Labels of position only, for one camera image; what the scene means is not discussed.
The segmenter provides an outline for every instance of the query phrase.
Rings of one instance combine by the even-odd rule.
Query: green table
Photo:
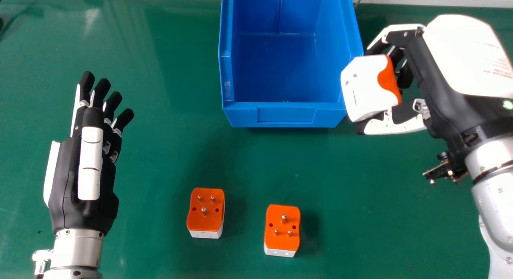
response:
[[[488,21],[513,54],[511,10],[361,5],[357,16],[366,45],[386,25],[446,12]],[[486,277],[470,182],[434,189],[421,176],[445,150],[440,140],[361,137],[347,120],[233,129],[220,103],[219,14],[217,0],[0,3],[0,278],[31,277],[32,252],[53,245],[46,158],[51,140],[68,135],[85,70],[109,78],[136,114],[117,164],[105,278]],[[219,240],[187,231],[195,186],[225,190]],[[264,255],[273,203],[301,208],[293,259]]]

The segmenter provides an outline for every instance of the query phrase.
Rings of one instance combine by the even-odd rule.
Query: blue storage box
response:
[[[363,47],[352,0],[222,0],[219,66],[233,127],[336,127],[340,72]]]

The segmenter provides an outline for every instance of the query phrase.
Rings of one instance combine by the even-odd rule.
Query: robotic hand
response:
[[[35,251],[35,279],[100,279],[103,238],[117,217],[119,200],[114,177],[121,151],[121,133],[134,117],[125,109],[116,119],[121,94],[86,71],[77,84],[70,137],[52,142],[43,199],[50,210],[55,243]]]
[[[413,78],[423,98],[402,102]],[[342,71],[341,87],[358,133],[427,129],[446,142],[441,164],[423,175],[434,186],[470,174],[489,278],[512,278],[513,69],[493,29],[455,14],[390,25]]]

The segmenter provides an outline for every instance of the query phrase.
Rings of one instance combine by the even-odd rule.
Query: green indicator light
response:
[[[513,109],[513,102],[511,102],[510,100],[503,100],[502,107],[504,109],[507,109],[508,111],[511,111]]]

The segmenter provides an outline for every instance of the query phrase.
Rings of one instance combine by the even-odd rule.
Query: orange and white plug adapter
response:
[[[298,207],[269,205],[265,215],[265,254],[294,257],[299,248],[300,221],[301,213]]]
[[[221,189],[194,188],[187,229],[194,238],[219,239],[223,233],[225,197]]]

